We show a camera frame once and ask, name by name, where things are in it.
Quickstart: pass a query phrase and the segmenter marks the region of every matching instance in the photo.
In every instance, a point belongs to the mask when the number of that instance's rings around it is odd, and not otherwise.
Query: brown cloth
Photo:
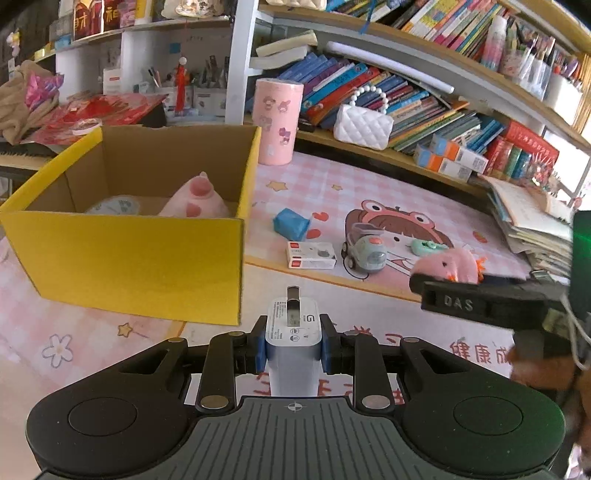
[[[19,143],[30,128],[40,127],[43,118],[59,102],[59,96],[55,95],[32,112],[29,111],[25,104],[25,95],[29,77],[33,73],[40,77],[52,75],[50,71],[41,68],[34,61],[25,60],[17,67],[12,80],[0,85],[0,131],[11,145]]]

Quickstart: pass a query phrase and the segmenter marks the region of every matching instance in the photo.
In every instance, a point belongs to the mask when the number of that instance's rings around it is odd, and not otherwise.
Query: label on adapter
[[[300,298],[300,325],[287,324],[287,298],[275,299],[269,307],[265,340],[274,346],[311,346],[322,340],[318,305]]]

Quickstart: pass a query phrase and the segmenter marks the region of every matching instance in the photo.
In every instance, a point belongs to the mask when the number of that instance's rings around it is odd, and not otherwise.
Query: white quilted handbag
[[[312,10],[326,10],[326,0],[267,0],[269,5],[285,5],[286,7],[303,7]]]
[[[364,92],[375,92],[380,95],[384,104],[379,111],[355,106],[357,98]],[[333,135],[340,142],[384,150],[388,146],[394,124],[394,119],[385,114],[387,108],[386,94],[380,88],[361,87],[355,91],[348,105],[340,106]]]

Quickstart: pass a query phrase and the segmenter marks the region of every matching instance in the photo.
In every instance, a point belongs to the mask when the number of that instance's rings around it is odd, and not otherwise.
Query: green object
[[[515,166],[517,165],[517,161],[519,160],[521,152],[523,152],[523,149],[516,146],[513,146],[513,148],[511,149],[511,153],[509,154],[509,160],[507,161],[507,165],[505,167],[504,172],[508,178],[511,178],[511,176],[513,175]]]

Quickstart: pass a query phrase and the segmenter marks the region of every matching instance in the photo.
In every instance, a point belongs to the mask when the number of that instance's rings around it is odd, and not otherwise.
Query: cartoon girl print
[[[349,235],[351,227],[356,222],[370,223],[389,234],[384,235],[384,244],[388,248],[388,262],[386,268],[393,268],[398,272],[410,276],[417,257],[412,253],[411,243],[414,239],[433,241],[453,248],[452,241],[435,228],[435,223],[420,212],[405,212],[400,207],[386,207],[374,200],[364,200],[362,210],[352,210],[345,219],[345,235]],[[351,271],[343,259],[347,272],[355,278],[364,280],[367,273]]]

